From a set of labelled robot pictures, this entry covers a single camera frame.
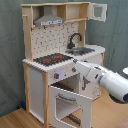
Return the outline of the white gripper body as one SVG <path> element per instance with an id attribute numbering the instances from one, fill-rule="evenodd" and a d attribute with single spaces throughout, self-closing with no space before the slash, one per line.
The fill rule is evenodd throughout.
<path id="1" fill-rule="evenodd" d="M 74 59 L 75 69 L 82 74 L 87 80 L 94 80 L 97 75 L 94 66 L 91 63 L 80 62 L 77 59 Z"/>

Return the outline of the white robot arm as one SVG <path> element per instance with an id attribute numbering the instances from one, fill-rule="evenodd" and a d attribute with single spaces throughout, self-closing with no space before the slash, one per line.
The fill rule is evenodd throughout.
<path id="1" fill-rule="evenodd" d="M 75 69 L 87 81 L 96 83 L 106 89 L 114 102 L 128 103 L 128 79 L 98 64 L 81 62 L 77 59 L 74 59 L 73 62 L 75 63 Z"/>

